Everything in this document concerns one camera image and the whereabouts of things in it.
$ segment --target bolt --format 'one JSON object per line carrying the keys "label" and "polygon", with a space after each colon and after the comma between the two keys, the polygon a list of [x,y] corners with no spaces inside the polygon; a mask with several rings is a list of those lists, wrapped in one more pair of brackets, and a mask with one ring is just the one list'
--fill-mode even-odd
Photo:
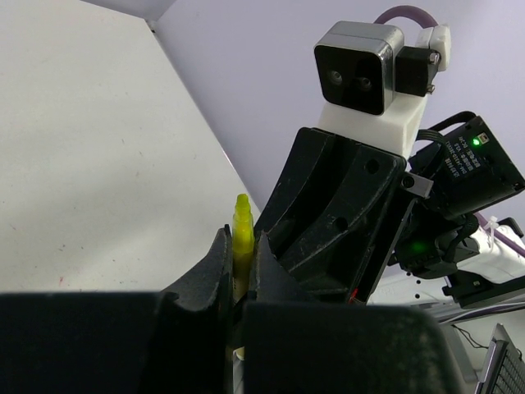
{"label": "bolt", "polygon": [[411,176],[406,176],[401,181],[401,185],[403,185],[403,187],[405,187],[407,189],[410,189],[414,185],[414,183],[416,183],[416,182],[414,181],[414,179]]}
{"label": "bolt", "polygon": [[438,52],[432,52],[430,56],[428,57],[428,61],[430,64],[437,64],[440,61],[440,54]]}

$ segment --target camera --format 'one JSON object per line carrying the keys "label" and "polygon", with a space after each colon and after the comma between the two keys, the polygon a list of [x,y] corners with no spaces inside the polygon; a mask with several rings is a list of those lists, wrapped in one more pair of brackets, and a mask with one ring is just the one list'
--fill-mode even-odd
{"label": "camera", "polygon": [[403,32],[395,26],[336,23],[314,49],[323,96],[381,115],[394,99],[395,58],[403,47]]}

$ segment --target white table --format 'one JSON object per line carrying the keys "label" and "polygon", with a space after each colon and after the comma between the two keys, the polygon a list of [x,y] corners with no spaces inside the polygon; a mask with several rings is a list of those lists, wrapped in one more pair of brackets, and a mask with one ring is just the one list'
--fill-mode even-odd
{"label": "white table", "polygon": [[0,53],[0,291],[161,289],[197,263],[245,188],[146,24],[2,0]]}

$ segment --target yellow marker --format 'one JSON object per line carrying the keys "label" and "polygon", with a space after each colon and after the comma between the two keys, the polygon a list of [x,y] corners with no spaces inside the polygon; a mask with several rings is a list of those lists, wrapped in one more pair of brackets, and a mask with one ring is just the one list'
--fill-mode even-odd
{"label": "yellow marker", "polygon": [[252,268],[253,217],[247,195],[238,195],[233,215],[233,298],[239,301],[248,291]]}

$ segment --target yellow object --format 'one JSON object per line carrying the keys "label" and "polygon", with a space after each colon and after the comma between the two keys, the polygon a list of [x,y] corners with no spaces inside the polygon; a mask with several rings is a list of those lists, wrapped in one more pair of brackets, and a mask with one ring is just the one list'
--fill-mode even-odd
{"label": "yellow object", "polygon": [[248,291],[252,268],[253,216],[247,195],[238,195],[233,215],[233,298],[239,301]]}

